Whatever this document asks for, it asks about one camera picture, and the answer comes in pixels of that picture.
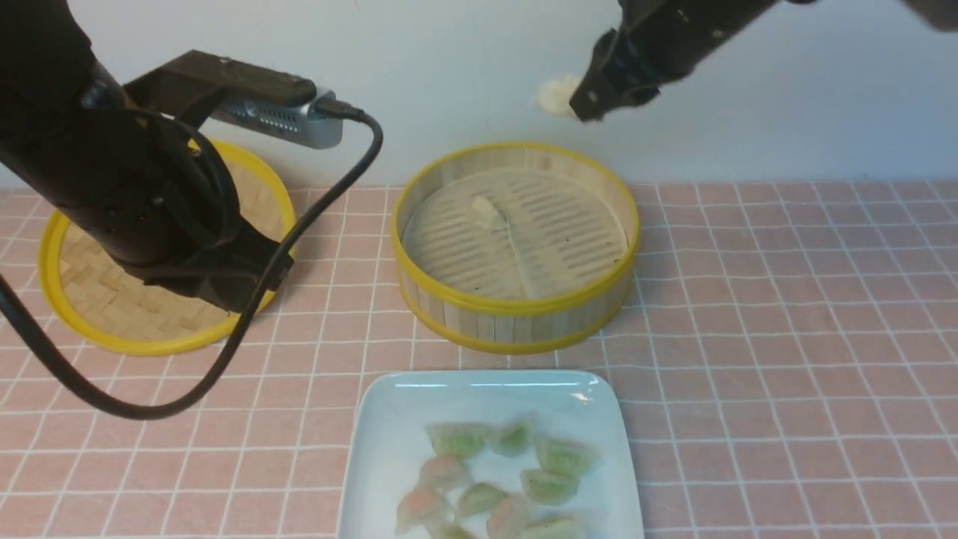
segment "dumpling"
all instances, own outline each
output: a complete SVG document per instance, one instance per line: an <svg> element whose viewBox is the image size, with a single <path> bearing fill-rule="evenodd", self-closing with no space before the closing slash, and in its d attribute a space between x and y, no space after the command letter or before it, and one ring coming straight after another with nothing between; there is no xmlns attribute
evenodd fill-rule
<svg viewBox="0 0 958 539"><path fill-rule="evenodd" d="M492 509L486 521L489 539L516 539L529 524L533 505L528 498L510 494Z"/></svg>
<svg viewBox="0 0 958 539"><path fill-rule="evenodd" d="M451 523L442 523L436 526L427 527L430 539L476 539L461 526Z"/></svg>
<svg viewBox="0 0 958 539"><path fill-rule="evenodd" d="M556 517L523 529L519 539L585 539L585 529L571 517Z"/></svg>
<svg viewBox="0 0 958 539"><path fill-rule="evenodd" d="M462 520L479 513L492 511L506 498L506 493L484 482L466 489L456 503L456 519Z"/></svg>
<svg viewBox="0 0 958 539"><path fill-rule="evenodd" d="M487 440L489 448L501 457L518 457L529 447L533 427L533 418L527 417L495 431Z"/></svg>
<svg viewBox="0 0 958 539"><path fill-rule="evenodd" d="M396 535L417 526L440 523L449 514L449 504L431 488L417 487L406 494L396 509Z"/></svg>
<svg viewBox="0 0 958 539"><path fill-rule="evenodd" d="M599 454L577 442L539 436L536 438L536 458L543 470L578 478L589 471Z"/></svg>
<svg viewBox="0 0 958 539"><path fill-rule="evenodd" d="M427 486L440 492L448 492L471 482L466 466L452 455L433 457L420 468L419 486Z"/></svg>
<svg viewBox="0 0 958 539"><path fill-rule="evenodd" d="M572 500L579 492L579 480L547 472L522 472L522 490L531 500L543 505L557 506Z"/></svg>
<svg viewBox="0 0 958 539"><path fill-rule="evenodd" d="M490 428L477 423L442 423L426 427L436 455L466 459L482 451Z"/></svg>

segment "pink tile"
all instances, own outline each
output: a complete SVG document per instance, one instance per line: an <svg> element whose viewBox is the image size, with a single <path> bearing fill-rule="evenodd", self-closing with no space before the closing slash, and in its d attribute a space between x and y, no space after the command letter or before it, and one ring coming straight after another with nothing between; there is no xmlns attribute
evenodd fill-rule
<svg viewBox="0 0 958 539"><path fill-rule="evenodd" d="M751 480L794 480L785 445L778 440L736 442L735 455L741 478Z"/></svg>
<svg viewBox="0 0 958 539"><path fill-rule="evenodd" d="M887 334L850 333L845 338L861 363L901 363L901 354Z"/></svg>
<svg viewBox="0 0 958 539"><path fill-rule="evenodd" d="M323 342L364 341L368 333L368 325L369 314L367 313L327 314L323 325Z"/></svg>
<svg viewBox="0 0 958 539"><path fill-rule="evenodd" d="M945 439L899 441L911 475L919 478L958 477L958 458Z"/></svg>
<svg viewBox="0 0 958 539"><path fill-rule="evenodd" d="M722 416L732 438L775 438L780 436L775 415L768 403L722 403Z"/></svg>
<svg viewBox="0 0 958 539"><path fill-rule="evenodd" d="M309 410L300 434L303 445L348 445L353 435L353 409Z"/></svg>
<svg viewBox="0 0 958 539"><path fill-rule="evenodd" d="M958 288L946 274L909 275L908 280L911 281L920 299L929 301L958 299Z"/></svg>
<svg viewBox="0 0 958 539"><path fill-rule="evenodd" d="M617 335L605 337L605 356L608 358L609 366L616 365L635 365L635 366L653 366L654 357L650 338L644 335ZM473 357L478 358L480 353L474 353L463 349L463 368L477 368L472 365L484 364L486 368L501 368L504 365L502 356L488 354L482 363L471 361Z"/></svg>
<svg viewBox="0 0 958 539"><path fill-rule="evenodd" d="M894 442L887 438L842 440L855 477L860 479L903 478L907 476Z"/></svg>
<svg viewBox="0 0 958 539"><path fill-rule="evenodd" d="M885 324L872 305L833 305L832 309L844 331L885 331Z"/></svg>
<svg viewBox="0 0 958 539"><path fill-rule="evenodd" d="M705 365L698 338L654 336L651 343L660 368Z"/></svg>
<svg viewBox="0 0 958 539"><path fill-rule="evenodd" d="M327 313L355 313L366 312L373 305L373 287L339 287L330 288L330 303L327 308L321 305L315 312Z"/></svg>
<svg viewBox="0 0 958 539"><path fill-rule="evenodd" d="M887 434L871 399L829 401L828 407L839 434Z"/></svg>
<svg viewBox="0 0 958 539"><path fill-rule="evenodd" d="M938 329L958 329L958 301L939 301L925 305Z"/></svg>
<svg viewBox="0 0 958 539"><path fill-rule="evenodd" d="M692 308L700 335L741 335L744 329L733 305L699 305Z"/></svg>
<svg viewBox="0 0 958 539"><path fill-rule="evenodd" d="M117 490L123 481L130 453L83 453L67 483L69 490ZM0 470L0 485L3 472Z"/></svg>
<svg viewBox="0 0 958 539"><path fill-rule="evenodd" d="M805 253L816 275L852 275L855 266L848 253L839 250L814 250Z"/></svg>
<svg viewBox="0 0 958 539"><path fill-rule="evenodd" d="M669 404L668 407L676 438L711 439L725 436L717 405Z"/></svg>
<svg viewBox="0 0 958 539"><path fill-rule="evenodd" d="M13 484L14 492L53 492L66 485L77 455L64 453L31 453L20 467Z"/></svg>
<svg viewBox="0 0 958 539"><path fill-rule="evenodd" d="M137 451L126 473L124 490L170 490L176 486L186 453Z"/></svg>
<svg viewBox="0 0 958 539"><path fill-rule="evenodd" d="M858 200L851 183L815 183L815 191L823 202L855 202Z"/></svg>
<svg viewBox="0 0 958 539"><path fill-rule="evenodd" d="M770 183L739 183L739 197L743 203L771 202L779 199L778 191Z"/></svg>
<svg viewBox="0 0 958 539"><path fill-rule="evenodd" d="M0 505L0 536L40 537L54 512L57 496L10 494Z"/></svg>
<svg viewBox="0 0 958 539"><path fill-rule="evenodd" d="M648 307L646 317L655 335L694 335L692 314L686 307Z"/></svg>
<svg viewBox="0 0 958 539"><path fill-rule="evenodd" d="M685 372L678 370L663 370L661 375L663 376L662 386L665 386L665 380L667 379L666 373L676 373L676 372ZM616 396L620 399L630 400L630 401L659 401L662 399L662 389L659 386L658 378L655 376L655 371L647 368L637 368L631 366L616 367L610 369L609 378L611 380L612 388L615 391ZM674 381L673 376L669 376L668 380L670 382Z"/></svg>
<svg viewBox="0 0 958 539"><path fill-rule="evenodd" d="M954 356L936 334L897 333L895 341L910 363L951 363Z"/></svg>
<svg viewBox="0 0 958 539"><path fill-rule="evenodd" d="M768 268L765 266L761 253L724 251L720 253L720 256L724 274L729 277L765 277L768 275ZM721 275L722 271L712 274ZM755 280L748 279L748 282L753 284Z"/></svg>
<svg viewBox="0 0 958 539"><path fill-rule="evenodd" d="M772 399L803 399L818 397L818 390L804 367L766 368L762 370L768 395Z"/></svg>
<svg viewBox="0 0 958 539"><path fill-rule="evenodd" d="M732 289L725 277L693 277L685 279L685 290L692 305L733 303Z"/></svg>
<svg viewBox="0 0 958 539"><path fill-rule="evenodd" d="M819 334L801 335L798 338L812 364L850 364L854 363L852 351L840 335Z"/></svg>
<svg viewBox="0 0 958 539"><path fill-rule="evenodd" d="M812 372L822 396L868 397L868 387L856 366L815 367Z"/></svg>
<svg viewBox="0 0 958 539"><path fill-rule="evenodd" d="M194 451L189 454L183 478L184 489L222 490L233 485L240 453L232 451Z"/></svg>
<svg viewBox="0 0 958 539"><path fill-rule="evenodd" d="M278 376L260 382L258 408L302 408L309 392L306 376Z"/></svg>
<svg viewBox="0 0 958 539"><path fill-rule="evenodd" d="M688 489L697 526L749 526L745 500L737 485L690 485Z"/></svg>
<svg viewBox="0 0 958 539"><path fill-rule="evenodd" d="M735 462L724 442L682 442L677 445L686 481L734 481Z"/></svg>
<svg viewBox="0 0 958 539"><path fill-rule="evenodd" d="M272 535L280 529L282 492L236 492L226 512L224 534Z"/></svg>
<svg viewBox="0 0 958 539"><path fill-rule="evenodd" d="M786 311L792 327L798 333L824 333L838 329L832 311L825 303L786 305Z"/></svg>
<svg viewBox="0 0 958 539"><path fill-rule="evenodd" d="M665 216L671 226L706 226L700 206L666 206Z"/></svg>
<svg viewBox="0 0 958 539"><path fill-rule="evenodd" d="M319 340L322 324L323 315L281 315L277 323L275 339L270 336L267 340L274 340L276 342L316 342Z"/></svg>
<svg viewBox="0 0 958 539"><path fill-rule="evenodd" d="M754 251L758 249L755 238L747 228L713 228L712 238L718 250Z"/></svg>
<svg viewBox="0 0 958 539"><path fill-rule="evenodd" d="M815 226L829 223L829 216L817 204L786 204L786 213L796 226Z"/></svg>
<svg viewBox="0 0 958 539"><path fill-rule="evenodd" d="M779 295L771 279L731 278L732 293L741 304L779 303Z"/></svg>
<svg viewBox="0 0 958 539"><path fill-rule="evenodd" d="M639 482L674 482L679 480L678 460L672 444L630 444L635 478Z"/></svg>
<svg viewBox="0 0 958 539"><path fill-rule="evenodd" d="M915 379L902 365L864 365L861 372L877 397L920 397Z"/></svg>
<svg viewBox="0 0 958 539"><path fill-rule="evenodd" d="M878 406L891 434L940 434L931 406L922 400L881 399Z"/></svg>
<svg viewBox="0 0 958 539"><path fill-rule="evenodd" d="M366 344L365 370L367 372L407 370L411 362L412 342L410 341L392 340ZM465 366L466 355L464 354L463 367Z"/></svg>
<svg viewBox="0 0 958 539"><path fill-rule="evenodd" d="M605 366L605 351L601 339L589 339L563 348L556 353L559 368L587 370Z"/></svg>
<svg viewBox="0 0 958 539"><path fill-rule="evenodd" d="M844 480L851 476L837 441L794 440L788 448L800 479Z"/></svg>
<svg viewBox="0 0 958 539"><path fill-rule="evenodd" d="M755 351L755 360L759 365L801 365L805 364L798 341L792 335L751 336L748 340Z"/></svg>
<svg viewBox="0 0 958 539"><path fill-rule="evenodd" d="M711 367L755 364L745 337L706 335L701 337L701 342L706 361Z"/></svg>
<svg viewBox="0 0 958 539"><path fill-rule="evenodd" d="M207 410L199 416L195 447L239 447L246 436L249 411Z"/></svg>
<svg viewBox="0 0 958 539"><path fill-rule="evenodd" d="M659 199L663 204L669 205L696 205L698 201L698 191L694 185L658 185Z"/></svg>
<svg viewBox="0 0 958 539"><path fill-rule="evenodd" d="M800 526L809 521L794 484L749 484L745 493L756 526Z"/></svg>
<svg viewBox="0 0 958 539"><path fill-rule="evenodd" d="M705 217L709 226L747 227L745 212L738 205L707 206Z"/></svg>
<svg viewBox="0 0 958 539"><path fill-rule="evenodd" d="M47 533L51 537L100 535L112 506L112 494L64 494Z"/></svg>
<svg viewBox="0 0 958 539"><path fill-rule="evenodd" d="M866 481L861 484L865 503L877 524L920 524L928 521L915 488L900 481Z"/></svg>
<svg viewBox="0 0 958 539"><path fill-rule="evenodd" d="M789 182L775 186L782 200L787 202L818 202L818 195L810 183Z"/></svg>
<svg viewBox="0 0 958 539"><path fill-rule="evenodd" d="M669 419L660 404L620 403L626 432L632 440L668 440Z"/></svg>
<svg viewBox="0 0 958 539"><path fill-rule="evenodd" d="M180 492L173 499L166 533L171 535L215 535L222 522L227 493Z"/></svg>
<svg viewBox="0 0 958 539"><path fill-rule="evenodd" d="M246 437L248 447L296 445L303 413L299 410L255 410Z"/></svg>
<svg viewBox="0 0 958 539"><path fill-rule="evenodd" d="M841 238L830 226L800 226L795 229L798 241L805 249L844 248Z"/></svg>
<svg viewBox="0 0 958 539"><path fill-rule="evenodd" d="M848 254L852 257L852 262L855 263L855 267L862 275L888 275L901 271L898 263L887 250L868 248L866 250L852 250Z"/></svg>
<svg viewBox="0 0 958 539"><path fill-rule="evenodd" d="M739 194L736 185L731 183L713 183L697 185L698 198L703 204L738 204Z"/></svg>
<svg viewBox="0 0 958 539"><path fill-rule="evenodd" d="M757 400L765 398L762 378L754 368L713 368L712 383L721 401Z"/></svg>
<svg viewBox="0 0 958 539"><path fill-rule="evenodd" d="M290 492L282 533L332 534L339 511L338 490Z"/></svg>
<svg viewBox="0 0 958 539"><path fill-rule="evenodd" d="M832 303L871 300L859 277L819 277L818 285Z"/></svg>
<svg viewBox="0 0 958 539"><path fill-rule="evenodd" d="M346 471L346 448L305 449L296 456L293 487L340 487Z"/></svg>
<svg viewBox="0 0 958 539"><path fill-rule="evenodd" d="M958 481L922 481L919 483L931 518L936 523L958 523L955 504L958 502Z"/></svg>
<svg viewBox="0 0 958 539"><path fill-rule="evenodd" d="M782 204L756 204L745 206L745 215L752 226L786 226L788 215Z"/></svg>
<svg viewBox="0 0 958 539"><path fill-rule="evenodd" d="M723 275L725 271L719 255L715 252L680 251L675 257L684 277ZM731 269L728 274L735 275Z"/></svg>
<svg viewBox="0 0 958 539"><path fill-rule="evenodd" d="M362 368L363 342L321 342L318 372L357 373Z"/></svg>
<svg viewBox="0 0 958 539"><path fill-rule="evenodd" d="M868 516L855 486L850 483L816 482L802 485L811 507L811 518L821 525L864 525Z"/></svg>
<svg viewBox="0 0 958 539"><path fill-rule="evenodd" d="M785 436L833 436L832 424L823 403L785 401L775 404Z"/></svg>
<svg viewBox="0 0 958 539"><path fill-rule="evenodd" d="M120 494L105 535L113 537L159 535L170 501L170 494L154 492Z"/></svg>

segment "bamboo steamer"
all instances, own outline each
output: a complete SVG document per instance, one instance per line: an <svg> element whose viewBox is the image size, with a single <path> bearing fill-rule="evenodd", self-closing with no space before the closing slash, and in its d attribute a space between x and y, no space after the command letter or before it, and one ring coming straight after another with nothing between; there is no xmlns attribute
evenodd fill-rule
<svg viewBox="0 0 958 539"><path fill-rule="evenodd" d="M498 226L480 223L477 199L495 208ZM428 166L399 197L391 236L400 291L426 327L467 348L534 354L585 340L615 317L634 286L639 228L613 173L517 142Z"/></svg>

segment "woven bamboo lid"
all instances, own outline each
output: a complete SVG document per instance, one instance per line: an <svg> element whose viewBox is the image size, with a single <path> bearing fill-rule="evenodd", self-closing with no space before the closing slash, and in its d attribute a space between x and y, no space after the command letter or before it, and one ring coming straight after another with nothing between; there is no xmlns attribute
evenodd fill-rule
<svg viewBox="0 0 958 539"><path fill-rule="evenodd" d="M216 143L233 176L240 212L279 241L294 213L279 178L243 149ZM127 275L86 232L58 212L41 246L44 292L55 312L94 344L133 355L168 355L219 340L236 316L201 299L144 286ZM271 298L264 299L263 306Z"/></svg>

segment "black cable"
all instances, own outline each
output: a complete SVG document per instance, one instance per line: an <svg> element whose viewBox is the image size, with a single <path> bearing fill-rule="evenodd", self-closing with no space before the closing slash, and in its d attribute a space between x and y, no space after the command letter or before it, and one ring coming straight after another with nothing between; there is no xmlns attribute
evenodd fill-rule
<svg viewBox="0 0 958 539"><path fill-rule="evenodd" d="M81 401L89 406L111 415L141 421L164 419L191 408L199 402L200 399L206 396L206 393L213 388L213 385L219 380L223 371L226 370L226 367L233 360L233 355L236 353L237 348L239 348L246 334L246 330L249 329L249 325L253 321L253 316L259 309L262 297L267 290L267 283L277 277L277 272L282 267L281 262L283 259L313 222L319 218L320 214L326 211L333 202L341 197L347 189L352 187L359 177L369 169L370 165L373 164L373 161L376 160L376 157L379 155L379 151L382 149L382 127L379 125L379 122L364 111L335 100L321 101L318 105L318 110L333 118L351 120L366 125L373 132L373 142L362 158L359 159L339 181L333 184L322 198L307 209L306 213L293 225L292 229L290 229L285 238L283 238L283 241L280 242L276 252L273 253L273 257L266 265L262 277L259 282L257 282L256 289L253 291L249 303L246 305L242 314L239 315L239 320L233 329L233 333L229 339L226 340L223 349L219 352L217 360L196 386L182 397L163 405L143 406L121 401L99 387L96 387L84 378L83 375L60 354L57 347L50 341L50 338L43 333L43 329L40 328L40 325L30 315L30 312L24 307L20 298L16 296L16 293L11 289L7 280L4 279L2 275L0 275L0 312L10 321L16 333L23 339L40 362L47 367L50 373L53 374L64 387L74 395L77 395Z"/></svg>

